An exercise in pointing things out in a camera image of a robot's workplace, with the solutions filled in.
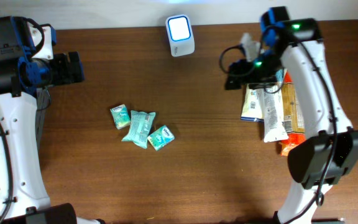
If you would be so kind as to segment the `yellow blue-edged snack bag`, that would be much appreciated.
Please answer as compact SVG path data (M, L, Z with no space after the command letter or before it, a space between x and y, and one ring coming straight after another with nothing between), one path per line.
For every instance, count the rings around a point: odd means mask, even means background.
M263 89L251 89L246 87L241 120L251 122L264 121Z

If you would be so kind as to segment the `white cream tube gold cap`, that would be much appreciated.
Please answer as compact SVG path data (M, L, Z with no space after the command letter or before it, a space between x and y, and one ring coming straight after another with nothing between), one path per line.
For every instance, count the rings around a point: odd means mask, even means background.
M263 91L264 102L264 142L288 139L284 127L283 101L281 91L276 86Z

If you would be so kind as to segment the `small teal tissue pack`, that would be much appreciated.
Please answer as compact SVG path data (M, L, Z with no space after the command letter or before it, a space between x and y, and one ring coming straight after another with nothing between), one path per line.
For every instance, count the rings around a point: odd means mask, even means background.
M122 104L111 108L110 112L117 129L125 128L131 124L131 118L129 116L126 105Z

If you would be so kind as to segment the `orange spaghetti pasta package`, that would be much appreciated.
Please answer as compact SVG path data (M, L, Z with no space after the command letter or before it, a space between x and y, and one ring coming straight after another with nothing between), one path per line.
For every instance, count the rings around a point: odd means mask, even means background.
M288 156L289 152L303 143L305 138L305 122L301 112L295 85L291 76L286 72L282 86L283 100L283 126L288 135L288 139L281 140L281 156Z

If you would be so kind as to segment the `teal wet wipes pack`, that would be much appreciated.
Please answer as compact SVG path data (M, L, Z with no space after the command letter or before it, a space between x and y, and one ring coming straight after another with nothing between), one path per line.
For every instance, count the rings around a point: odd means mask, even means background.
M129 132L123 137L122 142L132 141L135 145L146 149L147 137L152 127L156 113L131 110L131 125Z

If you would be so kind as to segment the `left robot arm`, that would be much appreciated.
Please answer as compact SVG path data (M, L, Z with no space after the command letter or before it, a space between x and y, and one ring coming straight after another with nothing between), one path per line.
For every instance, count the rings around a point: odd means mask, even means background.
M77 52L55 54L50 24L0 17L0 223L83 223L70 203L52 205L40 170L37 92L84 80Z

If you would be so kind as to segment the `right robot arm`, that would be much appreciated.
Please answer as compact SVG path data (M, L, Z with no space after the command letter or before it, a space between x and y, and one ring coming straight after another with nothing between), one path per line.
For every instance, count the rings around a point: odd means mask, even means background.
M323 36L313 18L291 19L286 7L272 7L260 18L256 56L237 45L243 58L223 68L225 88L250 84L269 92L276 72L286 69L295 86L305 121L305 141L288 155L291 188L271 223L311 223L332 186L358 160L358 130L336 95L325 59Z

